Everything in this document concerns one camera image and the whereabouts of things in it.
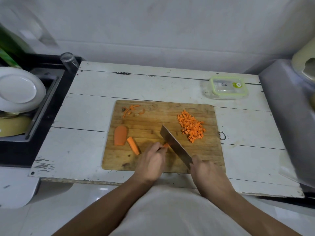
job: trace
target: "knife blade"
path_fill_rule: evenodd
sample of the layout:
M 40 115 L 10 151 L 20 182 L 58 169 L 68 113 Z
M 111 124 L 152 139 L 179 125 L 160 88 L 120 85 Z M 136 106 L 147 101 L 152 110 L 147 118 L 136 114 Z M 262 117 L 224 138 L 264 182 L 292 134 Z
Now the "knife blade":
M 178 155 L 178 157 L 185 163 L 185 165 L 190 170 L 189 163 L 192 163 L 192 158 L 164 125 L 162 125 L 162 128 L 160 130 L 160 135 L 163 137 L 163 139 L 169 144 L 169 146 L 173 149 L 173 151 Z

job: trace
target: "person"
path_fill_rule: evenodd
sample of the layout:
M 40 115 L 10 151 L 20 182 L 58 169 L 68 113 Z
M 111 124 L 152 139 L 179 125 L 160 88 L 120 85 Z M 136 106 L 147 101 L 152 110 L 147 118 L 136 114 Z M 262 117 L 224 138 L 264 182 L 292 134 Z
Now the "person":
M 92 203 L 59 235 L 300 235 L 238 194 L 223 170 L 193 156 L 190 174 L 198 189 L 153 186 L 165 166 L 160 143 L 140 156 L 126 182 Z

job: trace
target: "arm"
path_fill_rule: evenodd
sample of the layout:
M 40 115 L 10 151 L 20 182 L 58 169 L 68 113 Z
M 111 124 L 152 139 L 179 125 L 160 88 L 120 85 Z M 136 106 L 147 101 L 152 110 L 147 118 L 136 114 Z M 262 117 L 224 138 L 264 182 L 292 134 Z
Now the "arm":
M 53 236 L 109 235 L 120 224 L 131 206 L 161 176 L 166 151 L 167 148 L 160 143 L 149 146 L 139 158 L 132 177 L 91 204 Z
M 226 174 L 215 163 L 202 161 L 198 156 L 194 156 L 191 176 L 203 197 L 229 215 L 252 236 L 300 235 L 238 194 Z

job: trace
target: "white plate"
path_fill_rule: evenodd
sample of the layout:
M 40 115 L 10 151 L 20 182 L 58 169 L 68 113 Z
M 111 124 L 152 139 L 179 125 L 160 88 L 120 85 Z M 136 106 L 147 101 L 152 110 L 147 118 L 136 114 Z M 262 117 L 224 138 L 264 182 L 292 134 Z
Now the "white plate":
M 38 107 L 46 95 L 44 84 L 22 69 L 0 67 L 0 110 L 24 113 Z

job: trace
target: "white floor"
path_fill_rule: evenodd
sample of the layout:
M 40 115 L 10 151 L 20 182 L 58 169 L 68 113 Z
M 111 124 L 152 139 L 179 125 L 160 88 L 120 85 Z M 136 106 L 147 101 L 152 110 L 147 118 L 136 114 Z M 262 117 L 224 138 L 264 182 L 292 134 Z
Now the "white floor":
M 50 236 L 80 211 L 114 188 L 115 186 L 74 184 L 65 193 L 23 208 L 0 209 L 1 235 Z M 245 198 L 303 236 L 314 235 L 315 210 L 260 200 L 254 196 Z

